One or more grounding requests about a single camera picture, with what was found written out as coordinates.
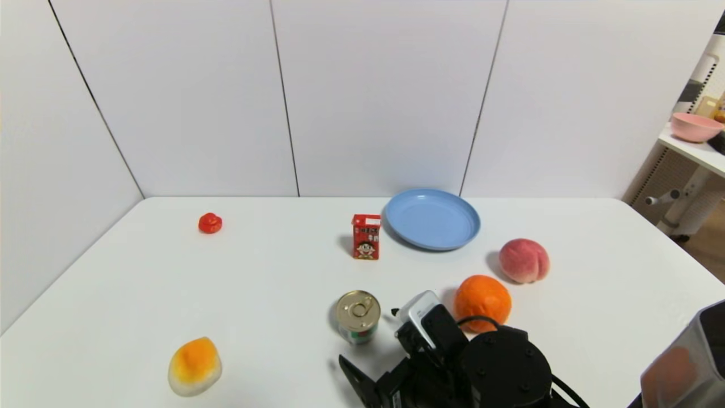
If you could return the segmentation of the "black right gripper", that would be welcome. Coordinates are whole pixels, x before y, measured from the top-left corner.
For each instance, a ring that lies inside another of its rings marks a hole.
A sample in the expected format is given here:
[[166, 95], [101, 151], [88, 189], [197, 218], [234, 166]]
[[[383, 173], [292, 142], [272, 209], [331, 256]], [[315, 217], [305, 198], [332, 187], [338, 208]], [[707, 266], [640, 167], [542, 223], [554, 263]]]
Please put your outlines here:
[[[399, 308], [392, 308], [397, 317]], [[342, 354], [338, 363], [365, 407], [445, 407], [451, 397], [452, 356], [416, 353], [406, 356], [377, 382]]]

